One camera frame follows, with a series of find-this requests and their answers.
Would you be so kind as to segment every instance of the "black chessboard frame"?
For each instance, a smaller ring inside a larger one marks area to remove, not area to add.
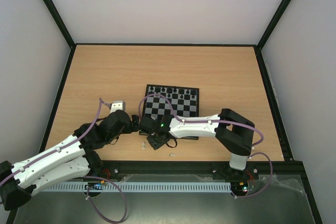
[[[199,90],[200,89],[198,88],[147,84],[145,96],[148,94],[159,93],[170,101],[178,116],[197,117],[199,116],[200,107]],[[169,105],[163,98],[148,97],[144,101],[142,116],[154,117],[155,119],[160,120],[163,115],[170,114],[171,110]]]

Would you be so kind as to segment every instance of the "black cable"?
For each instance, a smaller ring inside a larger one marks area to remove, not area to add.
[[[177,147],[177,140],[176,139],[173,139],[174,142],[175,142],[175,146],[171,146],[171,145],[168,145],[168,143],[166,143],[166,145],[169,147],[169,148],[176,148]]]
[[[116,141],[114,142],[114,143],[109,143],[109,144],[112,144],[112,145],[114,145],[114,144],[116,144],[117,143],[117,141],[119,140],[119,138],[116,138]]]

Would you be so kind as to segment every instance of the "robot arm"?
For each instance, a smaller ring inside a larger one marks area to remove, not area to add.
[[[254,123],[230,109],[222,109],[220,114],[203,118],[184,118],[164,115],[161,120],[143,118],[139,128],[149,136],[147,140],[154,150],[166,144],[170,139],[185,136],[212,136],[217,138],[230,152],[230,167],[244,170],[247,157],[251,154],[253,131],[233,125],[229,130],[228,122],[254,127]]]
[[[111,113],[99,125],[94,124],[84,137],[81,136],[90,123],[83,124],[65,140],[32,158],[15,164],[2,162],[0,196],[3,205],[5,210],[16,209],[49,186],[72,178],[98,175],[102,161],[94,150],[103,148],[119,138],[120,134],[132,133],[139,128],[149,135],[147,139],[155,150],[170,139],[185,136],[216,137],[231,152],[230,166],[244,170],[247,157],[251,154],[253,131],[234,125],[229,130],[229,121],[254,127],[251,121],[229,109],[203,118],[165,115],[161,120],[154,120],[144,117],[139,123],[137,115],[132,115],[131,119],[125,113],[122,101],[114,102]]]
[[[24,205],[32,196],[51,185],[86,175],[98,175],[102,161],[94,150],[103,148],[120,134],[138,131],[138,123],[138,116],[133,115],[131,120],[124,112],[123,102],[114,102],[111,113],[99,125],[94,124],[81,140],[77,141],[77,138],[83,135],[90,123],[83,124],[73,135],[34,157],[15,164],[2,162],[0,182],[14,174],[0,186],[5,210]]]

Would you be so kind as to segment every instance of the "white wall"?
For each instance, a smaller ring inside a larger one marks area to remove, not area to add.
[[[0,9],[0,162],[13,163],[38,152],[69,47],[42,0]]]
[[[324,223],[336,206],[336,0],[292,0],[263,53]]]
[[[256,44],[281,0],[53,0],[75,42]]]

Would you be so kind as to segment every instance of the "black edge trim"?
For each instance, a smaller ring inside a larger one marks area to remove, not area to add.
[[[308,179],[307,178],[302,179],[302,183],[303,183],[303,187],[305,188],[304,190],[307,194],[307,198],[308,198],[308,202],[309,202],[309,205],[310,205],[311,213],[314,217],[315,223],[322,223],[320,212],[319,212],[319,209],[317,208],[317,205],[316,205],[316,202],[315,202],[315,199],[314,199],[314,195],[313,195],[313,192],[311,190]]]
[[[280,18],[282,17],[283,13],[285,12],[287,6],[289,5],[291,0],[282,0],[278,9],[273,15],[273,18],[271,19],[270,23],[268,24],[264,34],[262,35],[259,43],[258,48],[262,49],[264,45],[266,44],[269,36],[272,34],[274,28],[277,26]]]
[[[288,138],[287,138],[287,135],[286,135],[285,127],[283,125],[284,123],[282,122],[282,119],[281,119],[278,103],[277,103],[277,100],[276,100],[274,92],[273,92],[273,87],[271,85],[271,82],[270,82],[270,79],[269,79],[269,76],[268,76],[265,61],[264,61],[263,55],[262,55],[259,48],[255,47],[255,53],[256,53],[257,62],[258,62],[258,65],[259,65],[261,78],[263,79],[263,83],[264,83],[269,107],[271,109],[272,117],[273,117],[273,120],[274,120],[274,125],[275,125],[275,128],[277,130],[277,134],[278,134],[278,138],[279,138],[279,142],[280,142],[280,147],[281,147],[281,150],[282,150],[282,154],[284,156],[283,158],[286,161],[291,161],[291,160],[293,160],[293,154],[292,154],[292,151],[290,149],[290,145],[289,145]]]
[[[47,146],[47,142],[48,142],[48,138],[49,138],[49,135],[50,135],[51,127],[52,127],[52,124],[53,124],[54,119],[55,119],[58,104],[59,104],[59,101],[60,101],[61,96],[62,96],[62,92],[63,92],[65,82],[66,82],[67,77],[68,77],[68,73],[69,73],[69,70],[70,70],[70,66],[71,66],[73,56],[75,54],[75,50],[76,50],[76,45],[74,45],[70,50],[68,61],[65,65],[65,69],[64,69],[64,72],[63,72],[61,83],[59,85],[59,88],[58,88],[58,91],[57,91],[57,94],[56,94],[54,106],[52,106],[53,109],[51,110],[50,118],[49,118],[49,121],[48,121],[48,124],[47,124],[46,131],[45,131],[44,136],[43,136],[43,140],[42,140],[42,143],[41,143],[39,153],[43,152],[45,150],[46,146]]]
[[[90,46],[255,47],[253,44],[77,43]]]
[[[50,14],[52,15],[52,17],[54,18],[54,21],[56,22],[59,30],[61,31],[61,33],[64,36],[64,39],[66,40],[66,42],[68,43],[69,47],[72,48],[75,46],[75,42],[72,39],[67,27],[65,26],[61,16],[59,15],[53,0],[43,0],[43,2],[45,3],[45,5],[47,6]]]

